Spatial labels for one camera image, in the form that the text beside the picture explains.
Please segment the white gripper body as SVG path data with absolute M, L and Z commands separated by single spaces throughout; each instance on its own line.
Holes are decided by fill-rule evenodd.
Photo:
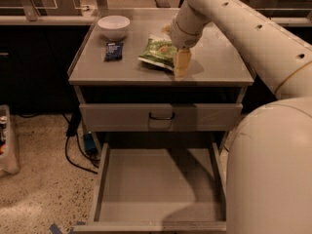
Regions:
M 178 49 L 193 48 L 203 34 L 204 25 L 200 20 L 187 19 L 176 15 L 173 18 L 170 38 Z

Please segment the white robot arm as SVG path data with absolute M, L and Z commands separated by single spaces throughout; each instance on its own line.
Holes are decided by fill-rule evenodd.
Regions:
M 238 125 L 227 160 L 227 234 L 312 234 L 312 50 L 240 0 L 184 0 L 175 66 L 213 22 L 272 98 Z

